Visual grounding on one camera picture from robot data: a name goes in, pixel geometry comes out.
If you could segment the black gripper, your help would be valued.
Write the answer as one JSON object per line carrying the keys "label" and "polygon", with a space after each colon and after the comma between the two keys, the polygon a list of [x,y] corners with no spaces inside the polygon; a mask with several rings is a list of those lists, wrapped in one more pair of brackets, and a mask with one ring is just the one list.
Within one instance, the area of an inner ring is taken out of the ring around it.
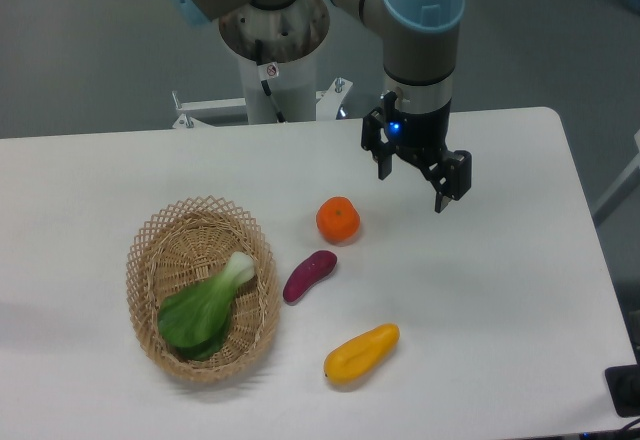
{"label": "black gripper", "polygon": [[413,114],[398,110],[397,99],[395,92],[386,93],[382,110],[374,108],[363,118],[361,147],[376,162],[379,180],[391,174],[393,154],[420,170],[436,192],[434,210],[441,213],[470,190],[472,155],[447,150],[451,102],[432,112]]}

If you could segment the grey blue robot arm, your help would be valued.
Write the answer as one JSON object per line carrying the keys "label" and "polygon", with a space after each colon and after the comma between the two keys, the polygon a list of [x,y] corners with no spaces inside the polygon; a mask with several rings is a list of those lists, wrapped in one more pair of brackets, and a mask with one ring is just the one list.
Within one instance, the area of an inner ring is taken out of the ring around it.
{"label": "grey blue robot arm", "polygon": [[361,145],[380,178],[394,158],[416,167],[442,210],[470,189],[472,157],[446,134],[465,0],[172,0],[192,24],[216,23],[244,76],[251,123],[316,117],[312,58],[337,7],[383,46],[379,105],[363,121]]}

